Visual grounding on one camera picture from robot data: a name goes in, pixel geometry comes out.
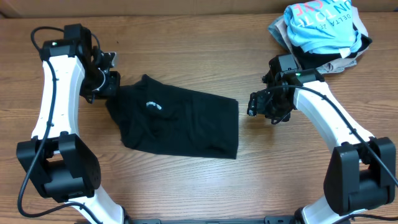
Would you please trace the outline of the black t-shirt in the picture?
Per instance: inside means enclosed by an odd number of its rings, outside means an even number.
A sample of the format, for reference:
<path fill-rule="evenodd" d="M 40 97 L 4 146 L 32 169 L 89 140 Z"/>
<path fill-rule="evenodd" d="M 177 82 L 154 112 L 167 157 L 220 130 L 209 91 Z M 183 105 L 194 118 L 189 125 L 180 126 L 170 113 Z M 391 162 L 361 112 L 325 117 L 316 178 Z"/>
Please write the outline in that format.
<path fill-rule="evenodd" d="M 125 147 L 171 156 L 235 159 L 238 101 L 166 85 L 143 75 L 106 107 Z"/>

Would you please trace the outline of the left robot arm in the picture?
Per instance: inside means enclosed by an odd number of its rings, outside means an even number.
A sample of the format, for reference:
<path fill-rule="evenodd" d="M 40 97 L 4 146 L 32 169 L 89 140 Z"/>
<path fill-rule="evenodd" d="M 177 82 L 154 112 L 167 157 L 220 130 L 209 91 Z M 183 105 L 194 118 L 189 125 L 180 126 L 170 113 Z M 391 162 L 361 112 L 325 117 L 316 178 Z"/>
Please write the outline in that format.
<path fill-rule="evenodd" d="M 99 161 L 78 128 L 81 98 L 93 103 L 118 92 L 117 55 L 103 52 L 98 38 L 81 24 L 62 32 L 61 39 L 37 47 L 44 70 L 40 113 L 31 139 L 16 148 L 24 183 L 54 199 L 58 209 L 76 209 L 89 223 L 130 223 L 125 209 L 102 187 Z"/>

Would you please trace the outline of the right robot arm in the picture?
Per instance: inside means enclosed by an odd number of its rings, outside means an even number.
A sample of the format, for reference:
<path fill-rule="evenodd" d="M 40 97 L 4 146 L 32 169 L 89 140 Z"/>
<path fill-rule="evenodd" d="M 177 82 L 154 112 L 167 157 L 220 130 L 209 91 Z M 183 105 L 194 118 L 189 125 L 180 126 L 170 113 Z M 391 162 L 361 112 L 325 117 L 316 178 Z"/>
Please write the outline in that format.
<path fill-rule="evenodd" d="M 356 217 L 397 220 L 367 212 L 396 197 L 396 147 L 359 125 L 333 96 L 323 75 L 302 70 L 291 54 L 269 61 L 266 89 L 251 93 L 247 114 L 272 124 L 288 122 L 293 110 L 314 125 L 331 152 L 323 196 L 294 215 L 266 216 L 265 223 L 351 223 Z"/>

